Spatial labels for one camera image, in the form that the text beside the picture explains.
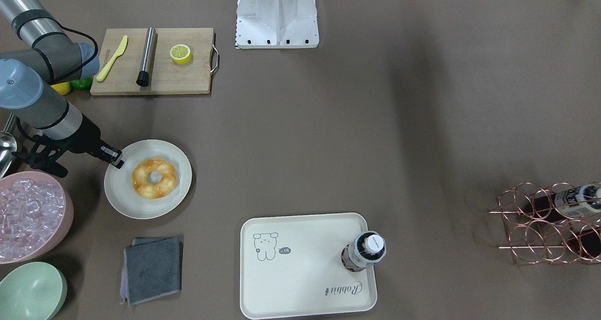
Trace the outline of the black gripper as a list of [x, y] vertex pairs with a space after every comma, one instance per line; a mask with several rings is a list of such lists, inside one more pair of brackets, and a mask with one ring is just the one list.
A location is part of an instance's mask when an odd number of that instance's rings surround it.
[[81, 125], [68, 140], [68, 151], [75, 154], [87, 153], [102, 161], [121, 169], [123, 152], [117, 148], [108, 147], [101, 139], [101, 131], [87, 116], [82, 116]]

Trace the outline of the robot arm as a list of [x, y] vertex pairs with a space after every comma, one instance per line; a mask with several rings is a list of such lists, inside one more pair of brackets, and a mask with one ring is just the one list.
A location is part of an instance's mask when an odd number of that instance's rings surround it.
[[89, 35], [63, 26], [38, 0], [1, 0], [1, 14], [28, 46], [1, 54], [1, 107], [38, 131], [29, 137], [32, 149], [15, 152], [15, 157], [57, 177], [68, 173], [58, 162], [66, 152], [89, 154], [121, 168], [122, 151], [104, 142], [99, 127], [53, 89], [97, 74], [96, 40], [73, 42], [68, 32]]

